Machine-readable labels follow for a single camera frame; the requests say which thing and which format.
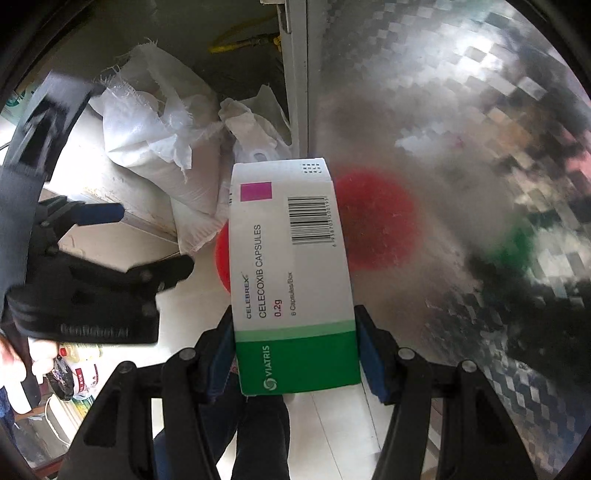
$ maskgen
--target white cable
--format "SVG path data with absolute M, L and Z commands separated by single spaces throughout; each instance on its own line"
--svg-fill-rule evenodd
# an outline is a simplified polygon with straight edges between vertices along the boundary
M 52 398 L 53 398 L 53 396 L 52 396 L 52 397 L 50 397 L 50 398 L 47 400 L 47 402 L 45 403 L 45 408 L 44 408 L 44 412 L 45 412 L 45 420 L 47 421 L 47 424 L 49 425 L 49 428 L 50 428 L 50 429 L 51 429 L 51 431 L 53 432 L 53 435 L 55 435 L 55 436 L 56 436 L 56 438 L 57 438 L 57 439 L 58 439 L 60 442 L 64 443 L 65 445 L 67 445 L 67 446 L 68 446 L 68 448 L 70 448 L 70 446 L 71 446 L 72 444 L 71 444 L 71 443 L 69 443 L 69 442 L 66 442 L 65 440 L 62 440 L 62 439 L 60 438 L 60 436 L 57 434 L 57 430 L 56 430 L 56 428 L 55 428 L 55 427 L 54 427 L 54 426 L 51 424 L 51 422 L 50 422 L 50 421 L 49 421 L 49 419 L 47 418 L 47 406 L 49 405 L 49 401 L 50 401 Z

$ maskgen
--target magenta rectangle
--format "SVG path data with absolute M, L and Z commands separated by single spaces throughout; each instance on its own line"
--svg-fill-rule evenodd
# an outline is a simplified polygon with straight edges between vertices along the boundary
M 273 198 L 273 190 L 270 181 L 257 183 L 243 183 L 240 185 L 240 201 L 251 202 L 253 200 L 268 200 Z

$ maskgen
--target barcode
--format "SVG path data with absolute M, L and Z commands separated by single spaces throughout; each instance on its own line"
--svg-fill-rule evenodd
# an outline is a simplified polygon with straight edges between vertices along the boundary
M 327 197 L 288 197 L 291 243 L 333 244 L 335 230 Z

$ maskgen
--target dark pants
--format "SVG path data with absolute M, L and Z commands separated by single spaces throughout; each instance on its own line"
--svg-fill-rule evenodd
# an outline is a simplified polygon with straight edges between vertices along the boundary
M 281 395 L 246 398 L 238 376 L 230 374 L 224 393 L 202 407 L 201 418 L 216 463 L 238 430 L 232 480 L 289 480 L 290 418 Z M 159 480 L 171 480 L 164 435 L 154 439 L 156 468 Z

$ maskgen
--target white and green box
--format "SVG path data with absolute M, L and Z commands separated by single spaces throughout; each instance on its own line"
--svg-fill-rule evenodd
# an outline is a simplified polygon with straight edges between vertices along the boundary
M 245 395 L 361 381 L 335 190 L 322 158 L 234 165 L 230 281 Z

